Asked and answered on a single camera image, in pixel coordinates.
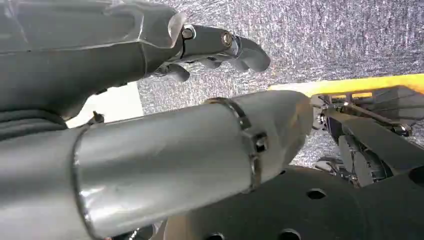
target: yellow edge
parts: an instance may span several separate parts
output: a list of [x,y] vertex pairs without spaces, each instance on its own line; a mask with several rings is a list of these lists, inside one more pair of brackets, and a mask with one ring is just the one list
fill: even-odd
[[424,94],[424,73],[399,76],[382,76],[333,81],[303,82],[272,85],[269,90],[293,90],[308,97],[318,94],[343,94],[364,92],[375,89],[405,86]]

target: bolt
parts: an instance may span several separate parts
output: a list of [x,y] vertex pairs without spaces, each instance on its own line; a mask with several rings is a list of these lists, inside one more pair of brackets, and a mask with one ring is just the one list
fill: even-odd
[[182,31],[182,38],[183,39],[192,39],[194,37],[194,33],[191,29],[186,28]]
[[222,34],[222,43],[226,47],[231,46],[231,43],[233,43],[233,36],[231,35],[231,33],[226,31]]

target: gray carpet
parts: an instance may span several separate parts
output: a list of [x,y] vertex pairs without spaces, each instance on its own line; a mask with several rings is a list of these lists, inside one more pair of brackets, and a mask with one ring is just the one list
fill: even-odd
[[[188,22],[230,30],[259,43],[272,59],[266,72],[210,70],[188,65],[185,83],[148,78],[138,83],[143,110],[152,114],[232,97],[269,85],[424,73],[422,0],[161,0]],[[415,138],[424,144],[423,123]],[[313,132],[293,163],[311,164],[338,151]]]

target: metal joint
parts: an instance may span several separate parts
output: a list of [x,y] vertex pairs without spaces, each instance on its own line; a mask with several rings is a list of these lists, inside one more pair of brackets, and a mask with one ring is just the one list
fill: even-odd
[[226,106],[237,118],[240,125],[240,130],[243,136],[243,145],[248,151],[250,163],[250,188],[246,193],[250,193],[261,185],[262,162],[260,153],[268,149],[267,134],[264,131],[255,130],[249,118],[246,116],[243,109],[233,100],[225,97],[210,98],[205,101],[205,104],[221,104]]

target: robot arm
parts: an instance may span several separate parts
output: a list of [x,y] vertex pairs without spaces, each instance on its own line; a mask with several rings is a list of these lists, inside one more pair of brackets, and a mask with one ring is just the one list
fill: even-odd
[[[42,36],[25,26],[26,3],[4,3],[12,22],[24,30],[20,38],[34,44],[0,55],[6,76],[0,94],[0,120],[6,119],[0,122],[5,239],[113,237],[253,191],[283,170],[311,129],[309,98],[293,91],[214,98],[176,111],[67,129],[63,121],[78,114],[92,94],[150,75],[186,80],[178,63],[215,68],[229,61],[242,71],[264,71],[270,59],[256,43],[228,31],[183,27],[179,15],[163,6],[112,1],[104,11],[98,1],[33,3],[39,3],[29,12],[37,16],[34,24],[43,19],[41,13],[54,17],[51,11],[77,9],[80,18],[107,20],[131,34],[117,38],[104,27],[96,34],[115,38],[71,46],[66,36],[56,35],[62,45],[44,48],[33,41]],[[154,21],[148,22],[151,11]],[[129,17],[133,21],[126,24]],[[135,24],[140,19],[143,32]],[[144,33],[158,23],[167,28],[158,29],[164,38],[154,41]],[[137,37],[129,26],[139,30]]]

